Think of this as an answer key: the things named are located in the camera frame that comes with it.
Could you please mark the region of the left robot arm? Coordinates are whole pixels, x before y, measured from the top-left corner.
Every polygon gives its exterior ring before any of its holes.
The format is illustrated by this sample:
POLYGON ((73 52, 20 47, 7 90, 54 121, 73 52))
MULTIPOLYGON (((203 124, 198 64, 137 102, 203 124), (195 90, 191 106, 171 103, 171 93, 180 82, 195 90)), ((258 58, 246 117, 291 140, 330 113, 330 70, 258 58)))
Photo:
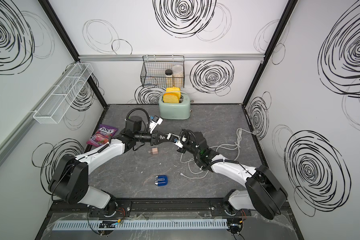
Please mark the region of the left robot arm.
POLYGON ((111 140, 87 153, 60 159, 48 190, 68 204, 85 204, 104 211, 118 208, 115 198, 102 190, 89 185, 89 175, 95 169, 120 156, 136 146, 136 143, 159 143, 162 139, 155 130, 163 119, 149 117, 145 130, 141 130, 142 119, 138 116, 127 117, 126 127, 111 140))

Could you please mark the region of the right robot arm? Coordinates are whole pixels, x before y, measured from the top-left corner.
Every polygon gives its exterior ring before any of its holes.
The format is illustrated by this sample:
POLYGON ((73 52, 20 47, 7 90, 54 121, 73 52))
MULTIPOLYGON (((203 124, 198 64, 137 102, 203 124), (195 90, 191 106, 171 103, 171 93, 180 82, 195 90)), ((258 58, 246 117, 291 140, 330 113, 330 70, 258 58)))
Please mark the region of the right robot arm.
POLYGON ((225 196, 223 208, 228 215, 233 216, 240 210, 254 210, 272 220, 281 214, 288 194, 268 167, 249 167, 237 160, 227 159, 210 148, 200 132, 183 129, 179 143, 178 151, 191 153, 202 171, 224 175, 245 188, 231 190, 225 196))

